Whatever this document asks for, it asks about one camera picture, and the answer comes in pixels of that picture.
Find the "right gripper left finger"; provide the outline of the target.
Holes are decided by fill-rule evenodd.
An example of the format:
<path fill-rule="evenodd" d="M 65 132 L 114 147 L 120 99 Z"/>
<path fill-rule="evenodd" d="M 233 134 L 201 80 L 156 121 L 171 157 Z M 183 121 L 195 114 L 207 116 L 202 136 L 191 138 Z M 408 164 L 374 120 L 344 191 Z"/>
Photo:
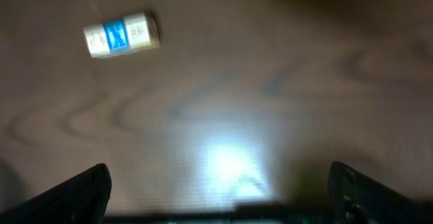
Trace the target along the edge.
<path fill-rule="evenodd" d="M 108 167 L 103 164 L 43 192 L 1 214 L 2 224 L 100 224 L 112 190 Z"/>

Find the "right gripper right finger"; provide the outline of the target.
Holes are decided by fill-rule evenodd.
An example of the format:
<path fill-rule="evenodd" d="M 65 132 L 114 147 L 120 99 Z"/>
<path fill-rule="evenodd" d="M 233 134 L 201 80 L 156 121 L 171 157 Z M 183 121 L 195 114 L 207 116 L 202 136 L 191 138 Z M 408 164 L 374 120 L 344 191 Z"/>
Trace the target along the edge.
<path fill-rule="evenodd" d="M 332 162 L 327 188 L 336 223 L 432 222 L 431 201 L 413 201 L 342 162 Z"/>

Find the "plain white block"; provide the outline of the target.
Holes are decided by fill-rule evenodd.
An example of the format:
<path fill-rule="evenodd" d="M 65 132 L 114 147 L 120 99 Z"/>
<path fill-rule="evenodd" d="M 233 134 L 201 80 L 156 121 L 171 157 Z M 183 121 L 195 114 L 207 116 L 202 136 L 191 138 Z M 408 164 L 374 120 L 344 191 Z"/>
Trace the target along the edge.
<path fill-rule="evenodd" d="M 83 29 L 87 49 L 92 58 L 104 58 L 111 56 L 108 38 L 104 26 L 97 24 Z"/>

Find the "blue X block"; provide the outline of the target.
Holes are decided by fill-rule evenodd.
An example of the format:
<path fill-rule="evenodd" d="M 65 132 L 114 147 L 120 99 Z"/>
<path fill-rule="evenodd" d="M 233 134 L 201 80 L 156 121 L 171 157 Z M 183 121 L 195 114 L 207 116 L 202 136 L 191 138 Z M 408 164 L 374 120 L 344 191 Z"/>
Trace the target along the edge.
<path fill-rule="evenodd" d="M 108 47 L 111 53 L 126 52 L 130 49 L 129 38 L 124 20 L 117 19 L 103 24 Z"/>

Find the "green J block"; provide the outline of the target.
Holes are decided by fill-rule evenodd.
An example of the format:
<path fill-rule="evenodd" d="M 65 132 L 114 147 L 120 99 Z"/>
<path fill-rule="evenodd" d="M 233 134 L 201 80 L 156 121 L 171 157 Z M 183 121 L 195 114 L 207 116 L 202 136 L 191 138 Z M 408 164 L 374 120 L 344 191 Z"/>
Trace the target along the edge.
<path fill-rule="evenodd" d="M 153 17 L 145 13 L 123 18 L 131 51 L 154 49 L 160 46 L 158 27 Z"/>

